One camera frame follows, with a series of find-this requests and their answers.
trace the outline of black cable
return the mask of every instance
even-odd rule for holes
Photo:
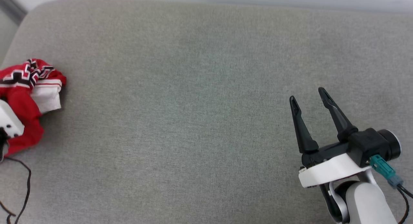
[[[406,202],[406,211],[404,212],[403,218],[401,218],[401,220],[398,223],[398,224],[402,224],[404,223],[404,221],[406,221],[406,218],[409,215],[410,205],[409,205],[409,200],[407,200],[406,195],[404,195],[404,192],[400,188],[397,188],[397,191],[403,196],[403,199]]]
[[[22,215],[23,211],[25,210],[25,207],[27,205],[27,201],[28,201],[28,197],[30,195],[30,178],[31,178],[31,170],[30,168],[25,165],[24,162],[19,161],[18,159],[13,159],[10,157],[4,157],[5,159],[11,160],[11,161],[15,161],[15,162],[19,162],[20,164],[22,164],[28,171],[28,177],[27,177],[27,193],[26,193],[26,197],[25,197],[25,203],[23,204],[22,210],[20,211],[19,215],[16,218],[15,224],[17,224],[19,222],[20,216]],[[7,224],[11,224],[10,222],[10,217],[13,216],[15,217],[16,215],[12,212],[10,212],[8,209],[6,209],[6,207],[0,202],[1,204],[1,208],[4,209],[4,211],[6,211],[9,215],[7,216]]]
[[[411,192],[409,192],[405,187],[403,187],[403,185],[398,184],[397,187],[402,190],[407,196],[413,198],[413,194]]]

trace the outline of white cloth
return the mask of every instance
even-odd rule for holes
[[[58,79],[39,80],[30,96],[36,102],[40,112],[44,114],[62,108],[59,95],[61,90],[62,82]]]

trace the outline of gray fabric surface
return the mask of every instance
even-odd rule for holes
[[[332,223],[319,189],[298,180],[288,103],[295,95],[321,146],[335,142],[319,86],[360,129],[397,134],[404,148],[391,165],[413,190],[412,30],[402,14],[43,5],[3,67],[41,58],[68,85],[64,108],[41,118],[41,143],[15,155],[33,170],[19,223]],[[0,200],[18,212],[27,172],[0,169]],[[399,220],[402,197],[376,180]]]

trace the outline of camera lens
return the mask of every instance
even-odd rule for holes
[[[389,161],[399,157],[401,153],[401,145],[398,138],[389,130],[379,130],[378,133],[381,134],[381,136],[383,136],[389,144],[388,159],[385,160]]]

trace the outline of red garment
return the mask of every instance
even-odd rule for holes
[[[22,136],[8,141],[6,155],[37,144],[43,135],[39,117],[41,113],[30,97],[33,87],[39,80],[59,79],[66,84],[66,77],[41,59],[28,59],[25,63],[14,65],[0,71],[0,97],[5,98],[16,116],[25,126]]]

